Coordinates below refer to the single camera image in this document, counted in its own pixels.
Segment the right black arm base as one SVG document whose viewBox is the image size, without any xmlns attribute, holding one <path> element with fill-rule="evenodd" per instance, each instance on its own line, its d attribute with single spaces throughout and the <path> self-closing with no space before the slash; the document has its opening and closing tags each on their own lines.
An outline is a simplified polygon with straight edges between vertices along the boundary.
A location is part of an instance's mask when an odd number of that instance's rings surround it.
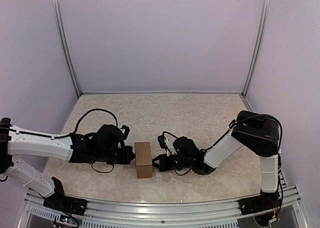
<svg viewBox="0 0 320 228">
<path fill-rule="evenodd" d="M 278 191 L 267 193 L 261 190 L 259 195 L 242 198 L 238 203 L 241 214 L 247 215 L 281 207 L 283 203 L 283 195 Z"/>
</svg>

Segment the brown cardboard box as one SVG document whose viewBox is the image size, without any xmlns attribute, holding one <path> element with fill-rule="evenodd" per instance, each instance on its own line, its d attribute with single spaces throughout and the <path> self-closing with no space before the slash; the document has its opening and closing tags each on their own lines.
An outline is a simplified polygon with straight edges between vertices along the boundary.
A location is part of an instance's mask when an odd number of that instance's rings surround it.
<svg viewBox="0 0 320 228">
<path fill-rule="evenodd" d="M 153 163 L 150 143 L 136 142 L 134 144 L 134 150 L 136 177 L 138 179 L 152 178 Z"/>
</svg>

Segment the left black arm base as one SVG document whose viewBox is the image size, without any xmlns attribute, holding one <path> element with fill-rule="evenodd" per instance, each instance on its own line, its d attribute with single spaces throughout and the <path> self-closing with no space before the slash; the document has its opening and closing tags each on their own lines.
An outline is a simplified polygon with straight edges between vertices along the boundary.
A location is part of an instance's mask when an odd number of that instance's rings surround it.
<svg viewBox="0 0 320 228">
<path fill-rule="evenodd" d="M 54 193 L 44 198 L 43 205 L 68 214 L 84 216 L 88 201 L 65 195 L 63 185 L 55 177 L 51 178 L 54 183 Z"/>
</svg>

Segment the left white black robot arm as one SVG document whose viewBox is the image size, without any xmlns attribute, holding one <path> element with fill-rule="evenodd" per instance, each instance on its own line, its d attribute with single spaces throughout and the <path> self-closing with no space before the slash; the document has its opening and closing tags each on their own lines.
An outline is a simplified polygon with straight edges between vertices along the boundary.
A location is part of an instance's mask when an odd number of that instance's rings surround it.
<svg viewBox="0 0 320 228">
<path fill-rule="evenodd" d="M 129 165 L 135 159 L 132 146 L 125 145 L 130 129 L 103 125 L 97 132 L 86 135 L 75 132 L 58 135 L 41 133 L 12 125 L 9 118 L 0 121 L 0 172 L 23 186 L 49 198 L 59 210 L 70 205 L 61 182 L 47 177 L 24 162 L 20 155 L 54 158 L 69 163 Z"/>
</svg>

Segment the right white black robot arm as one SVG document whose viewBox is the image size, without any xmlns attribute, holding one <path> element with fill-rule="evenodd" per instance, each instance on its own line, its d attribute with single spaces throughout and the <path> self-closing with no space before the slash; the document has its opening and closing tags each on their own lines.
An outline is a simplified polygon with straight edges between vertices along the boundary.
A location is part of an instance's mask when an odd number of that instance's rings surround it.
<svg viewBox="0 0 320 228">
<path fill-rule="evenodd" d="M 256 198 L 256 206 L 266 210 L 275 202 L 281 171 L 280 153 L 283 128 L 273 116 L 240 111 L 228 130 L 209 148 L 199 149 L 193 140 L 181 136 L 166 137 L 164 131 L 157 140 L 164 154 L 152 160 L 152 165 L 160 172 L 189 169 L 198 175 L 209 175 L 224 160 L 242 147 L 248 148 L 259 157 L 261 172 L 261 192 Z"/>
</svg>

